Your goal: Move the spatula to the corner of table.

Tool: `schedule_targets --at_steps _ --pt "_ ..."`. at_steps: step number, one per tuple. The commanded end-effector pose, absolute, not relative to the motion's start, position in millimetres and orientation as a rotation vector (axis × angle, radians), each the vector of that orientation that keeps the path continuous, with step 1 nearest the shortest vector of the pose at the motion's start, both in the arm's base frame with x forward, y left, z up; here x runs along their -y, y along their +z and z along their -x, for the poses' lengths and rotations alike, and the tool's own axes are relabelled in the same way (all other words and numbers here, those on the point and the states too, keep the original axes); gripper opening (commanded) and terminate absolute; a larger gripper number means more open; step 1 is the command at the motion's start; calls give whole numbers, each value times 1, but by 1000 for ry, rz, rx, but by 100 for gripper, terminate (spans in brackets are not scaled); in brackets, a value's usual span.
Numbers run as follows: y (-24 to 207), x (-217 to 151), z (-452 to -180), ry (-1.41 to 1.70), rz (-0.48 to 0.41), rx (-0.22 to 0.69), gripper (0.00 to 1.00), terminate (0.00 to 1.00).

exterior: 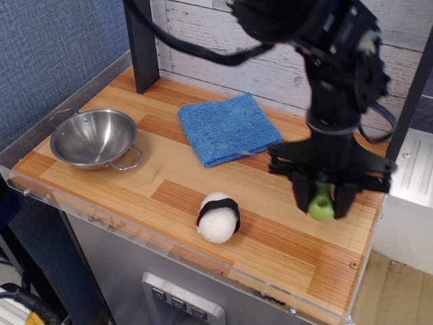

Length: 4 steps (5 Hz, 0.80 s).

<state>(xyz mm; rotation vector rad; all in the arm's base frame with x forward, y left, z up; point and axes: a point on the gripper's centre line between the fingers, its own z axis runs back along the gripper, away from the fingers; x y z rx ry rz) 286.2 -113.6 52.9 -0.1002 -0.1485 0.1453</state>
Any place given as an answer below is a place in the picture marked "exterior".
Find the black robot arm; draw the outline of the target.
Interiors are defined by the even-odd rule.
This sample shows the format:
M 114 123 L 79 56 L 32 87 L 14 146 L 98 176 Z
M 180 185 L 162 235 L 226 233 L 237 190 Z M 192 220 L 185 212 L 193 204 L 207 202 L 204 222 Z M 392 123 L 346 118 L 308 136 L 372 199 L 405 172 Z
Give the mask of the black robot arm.
M 376 17 L 360 1 L 229 1 L 244 31 L 264 43 L 289 43 L 303 57 L 311 87 L 311 135 L 269 147 L 270 172 L 292 182 L 297 207 L 318 220 L 339 219 L 363 190 L 387 193 L 396 165 L 354 137 L 374 110 L 392 127 L 380 98 L 389 76 L 380 58 Z

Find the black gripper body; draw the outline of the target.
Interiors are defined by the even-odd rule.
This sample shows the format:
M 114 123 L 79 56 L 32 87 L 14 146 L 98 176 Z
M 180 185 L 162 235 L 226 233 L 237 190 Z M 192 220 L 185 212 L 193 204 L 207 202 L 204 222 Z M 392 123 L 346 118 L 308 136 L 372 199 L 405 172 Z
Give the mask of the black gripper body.
M 311 135 L 297 142 L 268 148 L 270 172 L 305 175 L 314 182 L 332 185 L 355 184 L 360 191 L 388 192 L 396 163 L 365 149 L 356 139 L 354 128 L 319 129 L 308 126 Z

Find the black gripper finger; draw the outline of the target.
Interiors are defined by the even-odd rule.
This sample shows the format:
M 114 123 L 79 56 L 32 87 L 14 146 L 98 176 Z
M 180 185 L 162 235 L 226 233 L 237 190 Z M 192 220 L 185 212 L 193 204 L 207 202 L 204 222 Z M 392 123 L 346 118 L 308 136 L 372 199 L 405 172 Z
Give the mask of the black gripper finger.
M 293 174 L 292 187 L 297 207 L 307 211 L 317 191 L 315 182 L 305 175 Z
M 335 219 L 343 218 L 348 214 L 358 192 L 360 192 L 359 186 L 355 184 L 336 186 L 334 191 Z

